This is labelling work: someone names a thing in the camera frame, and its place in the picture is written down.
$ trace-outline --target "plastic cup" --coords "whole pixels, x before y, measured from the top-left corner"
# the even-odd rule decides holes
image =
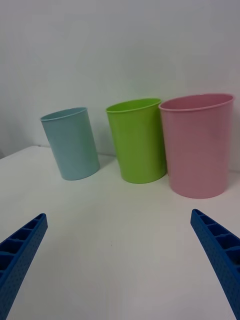
[[[160,102],[147,98],[106,109],[121,176],[128,182],[144,184],[166,173]]]
[[[211,198],[228,184],[234,97],[190,95],[163,102],[161,110],[169,184],[189,198]]]
[[[40,120],[63,179],[78,180],[98,171],[100,165],[87,108],[54,112]]]

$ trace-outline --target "white tabletop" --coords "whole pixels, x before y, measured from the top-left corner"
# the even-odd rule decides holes
[[[171,191],[168,176],[131,184],[114,157],[100,161],[65,181],[50,148],[0,160],[0,241],[41,212],[48,220],[8,320],[235,319],[190,217],[198,208],[240,236],[240,174],[198,200]]]

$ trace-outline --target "blue plastic gripper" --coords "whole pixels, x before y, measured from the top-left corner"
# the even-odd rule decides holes
[[[44,213],[0,243],[0,320],[5,320],[48,228]]]
[[[191,213],[201,242],[237,320],[240,320],[240,239],[201,211]]]

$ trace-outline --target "white wall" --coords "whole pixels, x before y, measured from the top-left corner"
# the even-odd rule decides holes
[[[204,92],[240,98],[239,0],[0,2],[0,149],[47,145],[39,118],[89,108],[97,149],[114,152],[105,108]],[[231,168],[240,170],[240,104]]]

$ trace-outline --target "pink cup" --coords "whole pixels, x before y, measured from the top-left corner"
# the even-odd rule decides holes
[[[160,104],[169,184],[189,198],[211,198],[228,184],[234,96],[190,95]]]

